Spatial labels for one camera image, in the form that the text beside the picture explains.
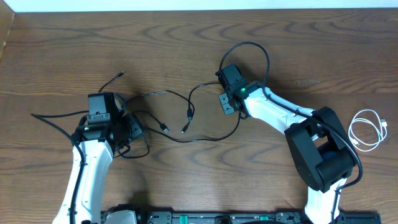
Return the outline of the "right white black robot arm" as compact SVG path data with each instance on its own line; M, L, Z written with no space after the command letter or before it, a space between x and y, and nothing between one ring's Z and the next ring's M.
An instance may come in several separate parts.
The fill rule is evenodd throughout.
M347 178L354 167L362 168L336 113L295 105L259 82L235 79L221 86L225 114L242 112L285 136L296 170L308 185L306 216L312 223L334 223L341 190L356 183Z

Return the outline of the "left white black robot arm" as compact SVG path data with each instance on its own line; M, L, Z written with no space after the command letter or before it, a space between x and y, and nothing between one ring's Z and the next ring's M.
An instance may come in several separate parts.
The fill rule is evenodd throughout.
M72 134L73 165L67 190L54 223L101 223L101 204L108 169L114 153L125 156L144 128L137 116L124 114L115 124L94 122L84 116Z

